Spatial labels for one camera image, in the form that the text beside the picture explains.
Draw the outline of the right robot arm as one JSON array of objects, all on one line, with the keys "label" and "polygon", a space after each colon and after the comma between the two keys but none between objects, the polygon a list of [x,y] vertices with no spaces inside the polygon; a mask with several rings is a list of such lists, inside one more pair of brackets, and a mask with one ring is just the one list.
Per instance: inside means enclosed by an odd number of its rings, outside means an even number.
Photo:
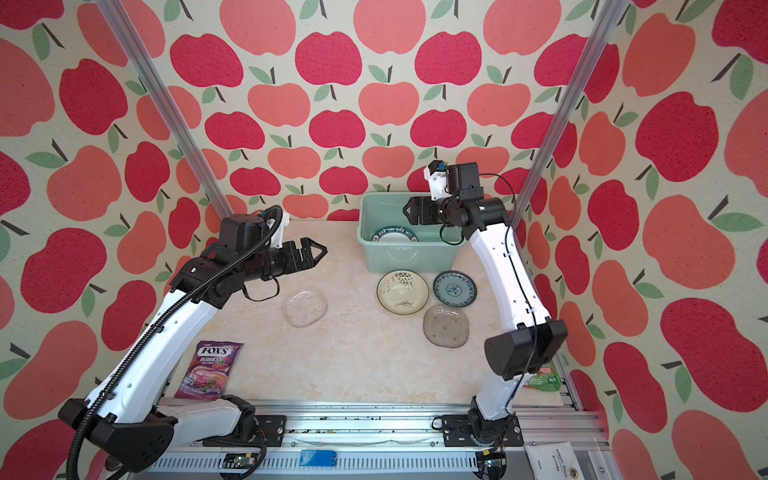
[{"label": "right robot arm", "polygon": [[476,163],[434,160],[423,169],[429,196],[403,207],[412,225],[457,227],[478,255],[498,304],[502,333],[485,340],[490,377],[468,411],[472,440],[496,446],[512,423],[520,387],[550,362],[568,335],[565,322],[544,306],[515,243],[512,218],[499,198],[485,198]]}]

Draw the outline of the cream floral plate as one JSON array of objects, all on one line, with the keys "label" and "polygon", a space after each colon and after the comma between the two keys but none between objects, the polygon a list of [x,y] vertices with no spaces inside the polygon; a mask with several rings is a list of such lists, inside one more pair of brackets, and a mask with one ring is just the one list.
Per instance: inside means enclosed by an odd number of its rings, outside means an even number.
[{"label": "cream floral plate", "polygon": [[379,280],[376,294],[379,303],[390,313],[411,315],[427,304],[429,287],[419,274],[409,270],[395,270]]}]

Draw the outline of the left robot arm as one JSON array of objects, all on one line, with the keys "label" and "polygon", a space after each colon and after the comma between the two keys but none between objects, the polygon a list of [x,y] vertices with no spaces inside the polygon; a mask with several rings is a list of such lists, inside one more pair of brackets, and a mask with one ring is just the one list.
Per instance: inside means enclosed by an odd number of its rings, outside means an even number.
[{"label": "left robot arm", "polygon": [[254,407],[225,395],[213,402],[179,407],[159,403],[181,356],[230,297],[246,293],[247,282],[275,281],[314,268],[328,249],[309,237],[283,241],[289,218],[281,207],[223,220],[216,243],[187,261],[150,324],[121,362],[87,397],[70,398],[58,417],[75,435],[66,476],[78,476],[85,442],[108,453],[120,465],[114,473],[140,473],[168,449],[202,442],[208,446],[255,448],[255,471],[266,457]]}]

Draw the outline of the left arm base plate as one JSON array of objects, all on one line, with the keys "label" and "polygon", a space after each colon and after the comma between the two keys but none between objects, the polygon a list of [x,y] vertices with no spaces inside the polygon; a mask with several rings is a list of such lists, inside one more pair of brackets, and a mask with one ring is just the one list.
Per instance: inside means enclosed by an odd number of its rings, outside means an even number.
[{"label": "left arm base plate", "polygon": [[250,415],[239,420],[232,433],[202,440],[206,447],[281,447],[287,417],[285,415]]}]

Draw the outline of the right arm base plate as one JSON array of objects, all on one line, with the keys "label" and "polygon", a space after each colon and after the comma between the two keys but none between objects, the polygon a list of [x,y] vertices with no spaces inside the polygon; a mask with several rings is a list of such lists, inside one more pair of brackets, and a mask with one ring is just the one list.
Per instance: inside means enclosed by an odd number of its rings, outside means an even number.
[{"label": "right arm base plate", "polygon": [[435,417],[432,428],[443,435],[446,447],[499,448],[522,447],[524,439],[516,415],[498,420],[486,420],[471,410],[466,415]]}]

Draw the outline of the blue patterned small plate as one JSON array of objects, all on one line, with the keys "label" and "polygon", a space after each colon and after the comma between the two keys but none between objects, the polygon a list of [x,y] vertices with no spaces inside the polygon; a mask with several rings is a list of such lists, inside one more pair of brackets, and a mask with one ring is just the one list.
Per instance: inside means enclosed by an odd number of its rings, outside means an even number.
[{"label": "blue patterned small plate", "polygon": [[433,292],[441,303],[453,308],[465,308],[477,298],[474,280],[455,270],[439,273],[433,282]]}]

